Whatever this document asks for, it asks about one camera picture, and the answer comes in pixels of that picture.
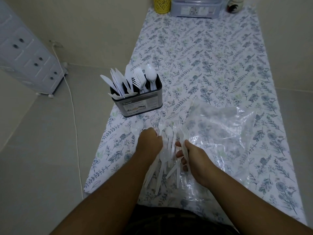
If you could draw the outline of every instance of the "table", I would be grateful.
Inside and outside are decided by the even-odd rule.
[[[125,118],[114,105],[92,162],[84,190],[95,191],[135,151],[131,124],[145,128],[184,123],[190,101],[199,97],[211,106],[258,110],[249,151],[249,189],[284,213],[306,224],[302,201],[280,114],[272,75],[255,9],[222,12],[218,19],[172,17],[149,9],[131,61],[132,69],[152,64],[163,84],[163,106]],[[141,191],[138,203],[191,210],[230,224],[218,204],[179,198],[175,183],[163,178],[161,189]]]

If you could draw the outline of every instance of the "white cord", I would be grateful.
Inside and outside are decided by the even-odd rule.
[[[78,172],[79,172],[79,181],[80,181],[80,189],[81,189],[81,198],[84,199],[84,195],[83,195],[83,186],[82,186],[82,183],[81,183],[81,177],[80,177],[80,166],[79,166],[79,154],[78,154],[78,139],[77,139],[77,127],[76,127],[76,121],[75,121],[75,110],[74,110],[74,103],[73,103],[73,98],[72,98],[72,93],[71,93],[71,90],[69,88],[69,85],[65,79],[65,76],[64,76],[64,72],[63,72],[63,69],[61,67],[61,64],[60,64],[60,61],[59,61],[59,58],[54,50],[54,44],[52,44],[52,50],[59,62],[59,66],[61,68],[61,71],[62,71],[62,75],[64,77],[64,80],[65,80],[65,83],[68,87],[68,91],[69,91],[69,95],[71,96],[71,101],[72,101],[72,106],[73,106],[73,116],[74,116],[74,125],[75,125],[75,133],[76,133],[76,149],[77,149],[77,164],[78,164]]]

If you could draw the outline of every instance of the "utensil caddy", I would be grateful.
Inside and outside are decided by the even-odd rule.
[[[116,106],[121,111],[122,115],[125,117],[130,117],[138,114],[142,114],[148,111],[156,110],[162,107],[162,83],[159,75],[156,77],[156,90],[149,91],[143,94],[139,94],[139,89],[133,85],[134,92],[138,92],[137,95],[127,97],[120,100],[115,100],[112,98]],[[146,82],[147,89],[150,89],[150,82]],[[110,87],[111,94],[119,95],[115,90]]]

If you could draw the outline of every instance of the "floor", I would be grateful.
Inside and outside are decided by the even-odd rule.
[[[69,66],[84,185],[113,102],[99,77],[109,69]],[[302,202],[313,227],[313,93],[276,89]],[[48,234],[82,200],[73,111],[65,82],[40,96],[0,152],[1,234]]]

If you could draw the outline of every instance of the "person's left hand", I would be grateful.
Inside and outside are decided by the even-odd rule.
[[[148,128],[141,132],[138,138],[136,152],[144,154],[145,159],[151,165],[162,147],[162,136],[157,136],[153,128]]]

